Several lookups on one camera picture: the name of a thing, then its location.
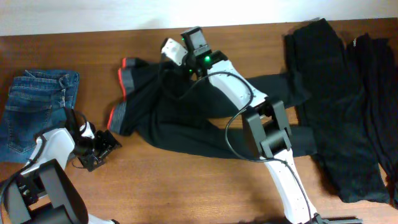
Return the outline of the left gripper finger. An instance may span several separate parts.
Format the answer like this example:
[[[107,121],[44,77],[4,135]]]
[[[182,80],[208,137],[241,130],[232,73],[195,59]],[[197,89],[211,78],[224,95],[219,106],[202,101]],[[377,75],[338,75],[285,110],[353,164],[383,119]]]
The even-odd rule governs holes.
[[[122,147],[109,130],[95,132],[95,151],[111,152]]]
[[[86,154],[83,156],[78,156],[79,161],[81,162],[84,169],[88,170],[89,172],[94,171],[98,167],[105,164],[105,159],[108,156],[108,153],[100,154],[96,156],[94,154]]]

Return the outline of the black leggings red grey waistband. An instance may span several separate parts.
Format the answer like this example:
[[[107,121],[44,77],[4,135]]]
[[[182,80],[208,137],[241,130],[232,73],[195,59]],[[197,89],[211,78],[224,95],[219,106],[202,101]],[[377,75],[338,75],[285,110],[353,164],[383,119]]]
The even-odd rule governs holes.
[[[110,131],[122,136],[137,131],[154,147],[204,157],[233,159],[227,147],[231,144],[241,155],[253,158],[241,129],[224,131],[210,122],[238,112],[219,89],[200,83],[184,99],[175,101],[161,88],[160,68],[168,73],[164,85],[173,94],[180,95],[192,86],[174,74],[171,62],[159,65],[140,58],[123,59],[118,70],[123,102],[110,113]]]

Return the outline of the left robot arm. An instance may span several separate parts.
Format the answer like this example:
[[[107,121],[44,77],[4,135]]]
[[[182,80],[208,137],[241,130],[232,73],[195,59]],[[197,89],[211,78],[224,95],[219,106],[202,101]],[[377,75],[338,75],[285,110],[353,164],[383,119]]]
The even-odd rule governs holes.
[[[65,173],[71,157],[94,171],[121,144],[110,131],[98,131],[77,112],[62,108],[50,115],[50,126],[35,135],[36,147],[25,166],[1,183],[1,208],[11,223],[116,224],[88,213]]]

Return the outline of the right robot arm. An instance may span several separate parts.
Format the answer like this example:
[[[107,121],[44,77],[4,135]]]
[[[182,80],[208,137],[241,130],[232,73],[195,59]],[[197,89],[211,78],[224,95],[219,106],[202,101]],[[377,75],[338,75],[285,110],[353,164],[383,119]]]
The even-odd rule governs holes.
[[[284,104],[252,86],[221,51],[212,51],[201,27],[181,34],[183,43],[166,38],[161,58],[171,60],[184,75],[196,74],[196,84],[208,81],[236,107],[244,139],[255,158],[268,168],[281,197],[285,223],[362,223],[358,218],[321,217],[310,201],[294,163],[292,135]]]

